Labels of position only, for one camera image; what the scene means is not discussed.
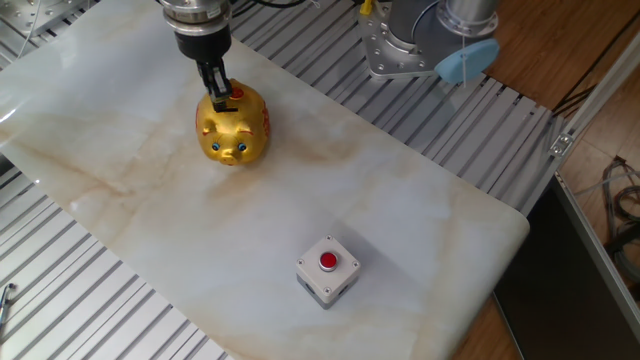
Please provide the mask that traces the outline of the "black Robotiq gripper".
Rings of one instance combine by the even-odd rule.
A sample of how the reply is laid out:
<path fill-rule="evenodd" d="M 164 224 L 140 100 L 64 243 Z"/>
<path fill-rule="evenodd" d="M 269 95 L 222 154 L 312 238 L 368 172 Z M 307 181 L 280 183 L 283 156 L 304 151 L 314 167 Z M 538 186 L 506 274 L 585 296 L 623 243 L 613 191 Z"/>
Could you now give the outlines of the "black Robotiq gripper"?
<path fill-rule="evenodd" d="M 199 74 L 206 87 L 215 111 L 227 107 L 226 101 L 232 94 L 232 85 L 226 76 L 224 54 L 232 44 L 229 26 L 218 32 L 203 36 L 175 34 L 179 50 L 187 58 L 197 61 Z"/>

